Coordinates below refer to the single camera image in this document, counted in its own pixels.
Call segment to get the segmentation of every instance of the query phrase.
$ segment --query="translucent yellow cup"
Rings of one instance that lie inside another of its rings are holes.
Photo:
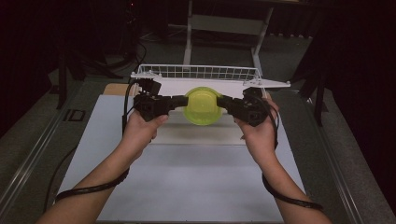
[[[197,87],[186,93],[189,103],[184,107],[183,114],[187,120],[196,125],[209,125],[216,122],[222,115],[218,107],[218,92],[208,87]]]

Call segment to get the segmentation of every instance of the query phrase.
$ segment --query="wire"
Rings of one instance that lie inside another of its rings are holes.
[[[131,108],[128,110],[128,112],[126,113],[127,115],[129,115],[129,113],[131,113],[131,111],[134,109],[133,106],[131,106]]]
[[[130,68],[133,64],[134,64],[134,61],[130,61],[127,64],[125,64],[123,67],[120,67],[117,70],[112,70],[112,72],[118,73],[118,72],[124,71],[125,69]]]
[[[180,30],[178,30],[178,31],[175,31],[175,32],[173,32],[172,34],[168,35],[167,37],[171,37],[171,36],[174,36],[174,35],[178,35],[178,34],[180,34],[180,33],[183,33],[186,29],[187,29],[187,28],[183,28],[183,29],[180,29]],[[160,37],[158,37],[158,36],[157,36],[158,38],[155,38],[155,39],[149,39],[149,38],[147,38],[147,37],[149,37],[149,36],[151,36],[151,35],[155,35],[154,32],[150,32],[150,33],[148,33],[148,34],[146,34],[146,35],[142,35],[142,36],[139,37],[139,39],[145,40],[145,41],[149,41],[149,42],[158,42],[158,41],[163,40],[162,38],[160,38]]]
[[[200,39],[205,42],[237,42],[243,41],[248,38],[248,35],[243,34],[231,34],[222,33],[215,31],[205,31],[205,30],[194,30],[192,37]]]
[[[56,196],[55,202],[59,202],[61,199],[70,197],[70,196],[75,196],[75,195],[80,195],[80,194],[88,194],[88,193],[95,193],[98,191],[102,191],[105,189],[111,189],[116,187],[120,182],[122,182],[126,176],[128,176],[129,174],[129,168],[122,173],[119,177],[117,177],[115,180],[110,181],[108,183],[105,183],[103,185],[98,185],[98,186],[93,186],[93,187],[87,187],[87,188],[81,188],[81,189],[70,189],[67,191],[64,191],[60,194],[58,194],[58,196]]]
[[[139,63],[139,65],[140,65],[140,64],[142,64],[142,63],[145,63],[146,61],[144,60],[143,57],[141,58],[141,57],[139,56],[139,57],[136,58],[136,62]]]
[[[81,61],[83,61],[87,66],[94,68],[98,72],[102,73],[103,75],[107,77],[112,77],[112,78],[122,78],[122,76],[119,76],[117,74],[114,74],[110,72],[107,68],[103,67],[101,64],[98,62],[90,59],[89,57],[83,55],[82,53],[78,52],[77,50],[72,50],[74,55],[76,55]]]
[[[67,154],[62,158],[61,162],[59,162],[58,166],[55,168],[55,171],[52,174],[52,177],[50,178],[49,181],[49,186],[47,188],[47,194],[46,194],[46,201],[44,201],[44,209],[43,209],[43,213],[45,213],[47,211],[47,207],[48,207],[48,202],[50,199],[50,189],[52,187],[52,183],[55,179],[55,176],[58,174],[59,169],[61,168],[62,164],[64,164],[64,161],[74,152],[76,151],[77,146],[73,147],[69,152],[67,152]]]
[[[129,83],[128,88],[126,89],[125,92],[125,98],[124,98],[124,109],[123,109],[123,115],[122,115],[122,134],[124,133],[126,123],[128,122],[128,114],[131,112],[132,108],[128,111],[128,98],[129,98],[129,92],[131,91],[132,86],[137,83],[137,80],[133,80],[132,82]]]
[[[249,94],[248,96],[253,97],[254,99],[258,100],[262,104],[265,111],[267,112],[268,117],[270,118],[270,120],[273,124],[273,127],[274,127],[274,132],[275,132],[274,138],[275,138],[275,148],[276,148],[276,146],[277,146],[277,129],[279,128],[279,114],[278,114],[278,112],[272,105],[269,105],[270,108],[268,108],[268,106],[264,103],[263,99],[261,99],[260,97],[258,97],[256,95],[252,95],[252,94]],[[273,109],[276,112],[277,123],[275,121],[273,114],[271,113],[271,109]],[[291,204],[299,205],[299,206],[305,207],[305,208],[313,208],[313,209],[317,209],[317,210],[323,210],[323,206],[318,203],[311,203],[311,202],[301,201],[301,200],[297,200],[297,199],[292,199],[292,198],[289,198],[289,197],[277,192],[268,183],[264,174],[262,174],[262,183],[264,184],[265,188],[268,190],[269,193],[271,193],[275,198],[277,198],[285,203],[291,203]]]
[[[140,41],[137,42],[137,44],[140,45],[140,47],[143,48],[144,53],[143,53],[142,59],[141,59],[140,61],[138,61],[137,66],[136,66],[136,68],[134,69],[135,72],[136,72],[137,67],[140,66],[140,64],[142,64],[142,62],[145,60],[146,55],[147,55],[147,52],[148,52],[148,49],[147,49],[142,43],[140,43]]]
[[[127,65],[132,63],[133,60],[133,55],[131,53],[126,53],[124,55],[124,59],[121,60],[120,62],[116,62],[116,63],[111,63],[111,64],[101,64],[103,67],[105,68],[109,68],[109,69],[114,69],[114,68],[119,68],[121,66]]]

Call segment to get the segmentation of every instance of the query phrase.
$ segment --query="dark curtain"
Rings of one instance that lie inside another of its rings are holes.
[[[326,19],[295,76],[328,74],[326,85],[395,212],[396,5],[359,1],[344,8]]]
[[[0,136],[49,88],[46,74],[56,67],[49,27],[55,1],[1,1]]]
[[[276,5],[268,26],[273,35],[314,37],[324,19],[333,10],[334,0],[301,0],[306,6]]]

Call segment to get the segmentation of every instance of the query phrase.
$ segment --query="white wire rack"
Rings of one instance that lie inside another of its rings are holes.
[[[212,65],[141,64],[132,77],[186,77],[248,81],[261,78],[257,68]]]

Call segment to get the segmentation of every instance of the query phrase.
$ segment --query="metal frame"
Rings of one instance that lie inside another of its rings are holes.
[[[309,115],[309,118],[311,119],[312,125],[317,125],[316,118],[312,116],[312,107],[314,107],[314,103],[312,102],[312,100],[309,98],[306,102],[304,102],[304,106],[307,114]],[[344,179],[340,164],[335,157],[334,149],[332,149],[330,145],[327,134],[319,126],[315,130],[319,136],[319,140],[324,147],[326,162],[329,164],[332,179],[340,194],[340,198],[343,201],[349,220],[351,221],[351,223],[354,224],[364,223],[361,217],[361,213],[359,212],[359,209],[355,204],[355,200],[353,199],[349,187],[347,186],[347,182]]]
[[[244,35],[257,35],[258,41],[256,47],[251,49],[251,55],[254,66],[259,69],[262,74],[262,66],[260,64],[259,52],[262,47],[262,42],[265,38],[267,28],[274,11],[273,7],[268,8],[267,15],[264,21],[244,20],[234,18],[224,18],[215,16],[203,16],[192,14],[192,0],[189,1],[189,16],[187,19],[187,43],[184,51],[183,64],[191,63],[191,33],[192,29],[219,31]]]
[[[56,132],[59,124],[66,115],[67,107],[71,104],[74,97],[77,95],[78,90],[81,88],[82,83],[75,84],[70,91],[69,97],[64,102],[64,106],[53,116],[47,128],[38,138],[35,146],[32,148],[30,154],[26,157],[22,165],[18,168],[12,180],[8,183],[8,186],[0,198],[0,223],[3,223],[7,213],[15,200],[19,196],[23,186],[28,180],[30,174],[35,169],[38,161],[44,153],[51,137]]]
[[[200,78],[241,81],[246,87],[287,88],[289,82],[263,79],[258,68],[215,65],[141,64],[132,78]]]

